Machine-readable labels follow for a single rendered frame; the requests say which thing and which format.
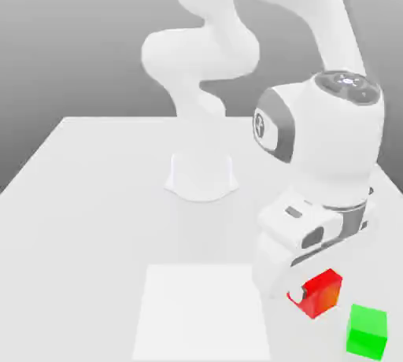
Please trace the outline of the small red cube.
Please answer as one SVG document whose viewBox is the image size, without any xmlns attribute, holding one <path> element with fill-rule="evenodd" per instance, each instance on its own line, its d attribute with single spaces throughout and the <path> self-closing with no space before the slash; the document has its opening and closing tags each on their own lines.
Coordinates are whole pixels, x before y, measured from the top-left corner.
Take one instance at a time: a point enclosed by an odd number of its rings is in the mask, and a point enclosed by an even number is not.
<svg viewBox="0 0 403 362">
<path fill-rule="evenodd" d="M 287 292 L 287 298 L 308 317 L 315 319 L 337 305 L 341 285 L 342 277 L 329 268 L 301 286 L 302 297 L 299 301 L 290 292 Z"/>
</svg>

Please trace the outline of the small green cube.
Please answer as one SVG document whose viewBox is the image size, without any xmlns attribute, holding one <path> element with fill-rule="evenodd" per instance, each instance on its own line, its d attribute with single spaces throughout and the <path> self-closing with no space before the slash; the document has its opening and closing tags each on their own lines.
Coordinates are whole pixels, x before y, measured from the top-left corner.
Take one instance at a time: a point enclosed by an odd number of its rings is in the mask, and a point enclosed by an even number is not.
<svg viewBox="0 0 403 362">
<path fill-rule="evenodd" d="M 387 314 L 383 310 L 352 304 L 346 328 L 346 351 L 381 360 L 388 339 Z"/>
</svg>

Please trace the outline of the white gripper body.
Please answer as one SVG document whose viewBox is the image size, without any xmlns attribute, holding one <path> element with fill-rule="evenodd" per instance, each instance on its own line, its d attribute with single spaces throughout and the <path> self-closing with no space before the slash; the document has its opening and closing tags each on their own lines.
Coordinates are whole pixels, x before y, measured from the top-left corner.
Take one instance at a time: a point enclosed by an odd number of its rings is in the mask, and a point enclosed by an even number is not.
<svg viewBox="0 0 403 362">
<path fill-rule="evenodd" d="M 298 256 L 262 231 L 257 236 L 252 278 L 260 296 L 278 300 L 287 295 L 294 301 L 304 298 L 306 282 L 329 268 L 336 269 L 344 246 L 319 248 Z"/>
</svg>

